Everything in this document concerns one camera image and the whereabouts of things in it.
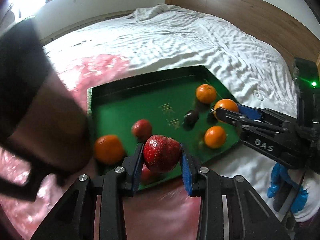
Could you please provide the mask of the right gloved hand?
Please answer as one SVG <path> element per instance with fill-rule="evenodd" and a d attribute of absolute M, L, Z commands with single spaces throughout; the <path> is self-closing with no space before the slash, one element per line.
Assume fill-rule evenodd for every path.
<path fill-rule="evenodd" d="M 306 222 L 319 211 L 319 174 L 276 163 L 267 196 L 273 199 L 272 208 L 280 218 L 291 211 L 297 222 Z"/>

